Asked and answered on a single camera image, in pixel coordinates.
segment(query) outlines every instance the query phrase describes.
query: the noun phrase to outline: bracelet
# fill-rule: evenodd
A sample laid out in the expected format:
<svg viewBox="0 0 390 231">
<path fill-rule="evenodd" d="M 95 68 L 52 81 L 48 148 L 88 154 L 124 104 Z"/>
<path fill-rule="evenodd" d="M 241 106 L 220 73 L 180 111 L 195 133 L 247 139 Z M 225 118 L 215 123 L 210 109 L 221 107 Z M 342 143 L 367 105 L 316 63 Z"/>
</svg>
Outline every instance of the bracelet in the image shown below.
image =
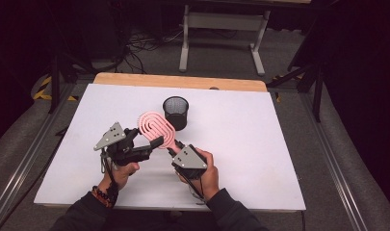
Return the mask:
<svg viewBox="0 0 390 231">
<path fill-rule="evenodd" d="M 114 195 L 107 195 L 104 192 L 102 192 L 100 189 L 98 189 L 97 186 L 92 187 L 91 193 L 95 198 L 99 200 L 99 202 L 104 204 L 106 208 L 114 208 L 114 205 L 116 205 L 117 193 Z"/>
</svg>

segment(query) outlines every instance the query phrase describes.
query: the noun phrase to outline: sleeve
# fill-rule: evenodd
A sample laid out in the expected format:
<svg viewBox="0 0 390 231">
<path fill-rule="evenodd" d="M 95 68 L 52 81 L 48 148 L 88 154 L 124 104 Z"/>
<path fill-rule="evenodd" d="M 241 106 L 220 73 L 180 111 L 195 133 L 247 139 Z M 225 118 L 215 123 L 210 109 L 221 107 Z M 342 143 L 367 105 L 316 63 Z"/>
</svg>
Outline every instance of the sleeve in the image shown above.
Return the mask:
<svg viewBox="0 0 390 231">
<path fill-rule="evenodd" d="M 221 230 L 264 230 L 260 220 L 241 202 L 231 198 L 226 189 L 220 190 L 208 202 Z"/>
<path fill-rule="evenodd" d="M 111 209 L 106 208 L 91 192 L 71 205 L 54 223 L 51 231 L 57 230 L 101 230 Z"/>
</svg>

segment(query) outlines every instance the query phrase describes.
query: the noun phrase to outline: hand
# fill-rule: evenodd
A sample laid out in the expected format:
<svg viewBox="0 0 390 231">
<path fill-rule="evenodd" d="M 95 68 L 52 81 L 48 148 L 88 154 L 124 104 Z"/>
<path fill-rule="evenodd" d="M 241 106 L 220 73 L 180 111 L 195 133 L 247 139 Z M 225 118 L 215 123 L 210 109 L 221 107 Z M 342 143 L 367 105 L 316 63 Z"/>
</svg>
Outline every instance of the hand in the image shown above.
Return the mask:
<svg viewBox="0 0 390 231">
<path fill-rule="evenodd" d="M 117 182 L 119 191 L 122 190 L 123 187 L 125 187 L 126 182 L 128 181 L 128 177 L 139 169 L 140 166 L 138 165 L 138 163 L 130 163 L 124 167 L 117 166 L 117 170 L 115 170 L 115 168 L 113 167 L 113 175 L 114 179 Z M 100 189 L 103 193 L 107 193 L 107 189 L 110 188 L 110 184 L 110 175 L 108 174 L 108 172 L 105 172 L 104 178 L 98 185 L 98 189 Z"/>
<path fill-rule="evenodd" d="M 203 173 L 203 175 L 201 175 L 201 177 L 200 177 L 201 181 L 200 180 L 192 180 L 192 183 L 195 185 L 196 189 L 200 193 L 203 193 L 206 201 L 209 201 L 220 190 L 219 189 L 219 171 L 214 166 L 212 153 L 207 152 L 207 151 L 203 151 L 199 148 L 196 148 L 196 151 L 200 155 L 202 155 L 206 158 L 207 169 Z M 187 183 L 182 176 L 179 175 L 179 178 L 182 182 Z"/>
</svg>

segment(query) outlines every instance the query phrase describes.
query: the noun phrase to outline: white surface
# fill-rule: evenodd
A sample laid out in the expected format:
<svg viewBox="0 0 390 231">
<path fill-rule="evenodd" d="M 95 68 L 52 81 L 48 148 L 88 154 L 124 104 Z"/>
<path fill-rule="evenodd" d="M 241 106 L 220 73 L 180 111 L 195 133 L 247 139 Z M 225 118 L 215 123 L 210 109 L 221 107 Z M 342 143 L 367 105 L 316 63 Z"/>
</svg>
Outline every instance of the white surface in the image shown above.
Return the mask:
<svg viewBox="0 0 390 231">
<path fill-rule="evenodd" d="M 119 121 L 137 127 L 141 114 L 163 113 L 179 95 L 190 104 L 185 144 L 214 154 L 220 186 L 251 210 L 305 210 L 297 176 L 269 93 L 89 85 L 39 188 L 35 203 L 71 205 L 102 179 L 93 147 Z M 148 144 L 137 136 L 135 146 Z M 119 192 L 118 208 L 207 210 L 181 183 L 166 149 L 156 149 Z"/>
</svg>

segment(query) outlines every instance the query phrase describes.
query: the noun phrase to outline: metal stand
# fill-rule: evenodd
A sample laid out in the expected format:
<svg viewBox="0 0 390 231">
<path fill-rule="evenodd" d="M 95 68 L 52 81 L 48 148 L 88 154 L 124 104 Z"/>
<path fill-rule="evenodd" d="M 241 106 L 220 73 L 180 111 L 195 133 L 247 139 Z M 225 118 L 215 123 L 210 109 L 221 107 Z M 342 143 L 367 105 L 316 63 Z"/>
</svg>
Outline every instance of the metal stand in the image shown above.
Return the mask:
<svg viewBox="0 0 390 231">
<path fill-rule="evenodd" d="M 189 28 L 208 28 L 257 31 L 257 38 L 249 47 L 258 75 L 264 75 L 265 71 L 258 50 L 267 27 L 269 16 L 270 12 L 268 11 L 264 12 L 264 15 L 190 13 L 189 6 L 186 5 L 183 17 L 183 44 L 182 53 L 180 55 L 179 71 L 185 72 L 188 68 Z"/>
<path fill-rule="evenodd" d="M 322 88 L 323 88 L 323 75 L 321 73 L 321 65 L 320 64 L 309 64 L 307 66 L 298 68 L 278 80 L 274 80 L 268 84 L 266 84 L 267 88 L 275 88 L 297 76 L 303 74 L 301 81 L 297 85 L 298 92 L 307 93 L 310 88 L 315 84 L 315 93 L 314 93 L 314 102 L 312 105 L 312 113 L 314 114 L 317 122 L 321 122 L 320 120 L 320 106 L 321 106 L 321 96 L 322 96 Z"/>
</svg>

